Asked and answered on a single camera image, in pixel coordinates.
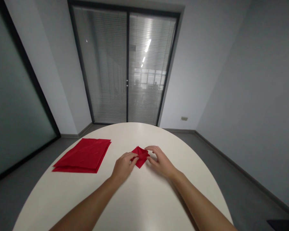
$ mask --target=hand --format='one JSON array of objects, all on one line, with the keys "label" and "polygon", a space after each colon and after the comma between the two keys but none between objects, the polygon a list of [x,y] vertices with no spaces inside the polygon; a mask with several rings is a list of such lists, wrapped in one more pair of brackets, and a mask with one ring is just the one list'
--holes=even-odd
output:
[{"label": "hand", "polygon": [[148,146],[145,150],[150,150],[157,156],[157,161],[151,157],[147,158],[157,172],[170,179],[176,175],[178,170],[173,166],[165,153],[163,153],[158,146]]},{"label": "hand", "polygon": [[131,174],[137,160],[139,159],[137,156],[137,154],[132,152],[124,153],[119,159],[117,159],[110,178],[119,185],[123,184]]}]

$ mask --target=black frame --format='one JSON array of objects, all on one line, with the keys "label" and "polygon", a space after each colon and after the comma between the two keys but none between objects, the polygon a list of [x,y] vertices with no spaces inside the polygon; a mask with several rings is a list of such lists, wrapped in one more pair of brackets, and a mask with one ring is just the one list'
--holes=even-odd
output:
[{"label": "black frame", "polygon": [[156,126],[158,126],[158,121],[160,119],[160,114],[161,114],[161,110],[162,110],[162,103],[163,103],[163,99],[164,99],[164,95],[165,95],[165,90],[166,90],[166,85],[167,85],[167,80],[168,80],[168,74],[169,74],[169,69],[170,69],[170,63],[171,63],[171,60],[172,60],[174,44],[175,44],[175,40],[176,40],[176,37],[177,37],[179,20],[180,20],[181,14],[180,13],[175,13],[175,12],[167,12],[167,11],[151,10],[151,9],[144,9],[144,8],[137,8],[137,7],[128,7],[128,6],[111,5],[111,4],[104,4],[104,3],[87,2],[87,1],[77,1],[77,0],[67,0],[67,3],[68,3],[69,11],[70,11],[74,37],[75,37],[77,52],[78,52],[78,56],[79,56],[79,62],[80,62],[81,70],[82,70],[82,73],[83,73],[83,80],[84,80],[84,85],[85,85],[85,89],[86,89],[86,94],[87,94],[90,114],[91,114],[92,122],[94,124],[107,124],[107,123],[95,123],[94,122],[93,109],[92,109],[91,99],[90,99],[90,95],[89,95],[87,76],[86,76],[86,73],[85,73],[85,68],[84,68],[84,63],[83,63],[83,58],[82,58],[82,52],[81,52],[81,47],[80,47],[80,42],[79,42],[79,37],[78,37],[78,32],[77,32],[77,27],[76,27],[76,21],[75,21],[73,6],[80,6],[80,7],[94,8],[94,9],[113,10],[113,11],[122,11],[122,12],[126,12],[127,13],[127,69],[126,69],[126,73],[127,73],[127,78],[126,78],[126,80],[127,80],[126,102],[127,102],[127,104],[126,104],[126,122],[128,122],[129,14],[131,12],[133,12],[133,13],[141,13],[141,14],[147,14],[147,15],[155,15],[155,16],[164,16],[164,17],[176,18],[176,20],[177,20],[176,21],[176,27],[175,27],[175,30],[174,30],[173,41],[172,41],[170,54],[169,54],[169,60],[168,60],[167,69],[166,69],[164,88],[163,88],[163,91],[162,91],[161,102],[160,102],[158,115],[157,115]]},{"label": "black frame", "polygon": [[39,152],[41,152],[43,149],[45,149],[46,147],[48,147],[50,144],[52,144],[53,142],[55,142],[56,140],[58,140],[61,137],[61,134],[59,132],[58,126],[55,122],[55,119],[51,113],[51,110],[49,108],[49,105],[46,101],[46,98],[44,96],[44,93],[41,89],[41,86],[39,85],[38,79],[36,78],[36,75],[34,73],[34,70],[31,66],[30,60],[27,56],[27,53],[25,51],[25,48],[23,47],[23,44],[21,42],[21,39],[17,33],[17,30],[14,26],[13,20],[9,14],[9,11],[6,7],[6,4],[3,0],[0,0],[0,14],[4,20],[4,23],[9,31],[9,34],[16,46],[16,49],[20,55],[20,58],[23,62],[23,65],[30,77],[30,80],[33,84],[34,89],[36,90],[36,93],[38,94],[38,97],[42,103],[42,106],[46,112],[46,115],[50,121],[50,124],[52,126],[52,128],[54,129],[55,133],[56,133],[56,137],[52,140],[50,140],[49,142],[47,142],[46,144],[44,144],[42,147],[40,147],[39,149],[35,150],[33,153],[29,154],[28,156],[26,156],[24,159],[20,160],[19,162],[17,162],[15,165],[13,165],[12,167],[8,168],[7,170],[5,170],[3,173],[0,174],[0,180],[2,178],[4,178],[5,176],[7,176],[8,174],[10,174],[12,171],[14,171],[15,169],[17,169],[19,166],[21,166],[22,164],[24,164],[25,162],[27,162],[28,160],[30,160],[31,158],[33,158],[36,154],[38,154]]}]

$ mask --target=window blinds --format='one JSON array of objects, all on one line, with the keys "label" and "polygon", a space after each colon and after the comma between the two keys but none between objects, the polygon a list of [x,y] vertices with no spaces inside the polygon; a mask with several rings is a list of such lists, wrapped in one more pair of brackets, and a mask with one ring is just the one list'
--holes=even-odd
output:
[{"label": "window blinds", "polygon": [[175,18],[131,13],[128,121],[157,124]]},{"label": "window blinds", "polygon": [[94,122],[126,122],[127,13],[74,7]]},{"label": "window blinds", "polygon": [[94,122],[156,125],[177,19],[77,6],[73,12]]}]

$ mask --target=white table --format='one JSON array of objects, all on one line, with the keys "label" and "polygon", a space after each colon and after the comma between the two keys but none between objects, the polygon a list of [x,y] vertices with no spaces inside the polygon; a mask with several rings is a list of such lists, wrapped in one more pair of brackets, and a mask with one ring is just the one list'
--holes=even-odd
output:
[{"label": "white table", "polygon": [[[121,123],[98,129],[84,138],[111,139],[97,174],[52,172],[53,164],[28,197],[14,230],[49,230],[68,211],[96,190],[112,173],[115,161],[136,146],[159,146],[232,223],[225,199],[200,157],[170,132],[148,124]],[[168,182],[156,175],[147,161],[135,167],[103,211],[94,230],[194,230]]]}]

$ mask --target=stack of red napkins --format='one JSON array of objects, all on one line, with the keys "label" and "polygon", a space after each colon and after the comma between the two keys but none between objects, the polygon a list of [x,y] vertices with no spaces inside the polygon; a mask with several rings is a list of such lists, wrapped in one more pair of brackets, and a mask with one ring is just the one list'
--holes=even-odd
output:
[{"label": "stack of red napkins", "polygon": [[147,157],[150,156],[147,150],[144,150],[139,146],[137,146],[132,152],[138,154],[139,160],[136,162],[138,168],[141,168],[141,166],[146,162]]},{"label": "stack of red napkins", "polygon": [[97,173],[110,140],[81,139],[55,165],[53,172]]}]

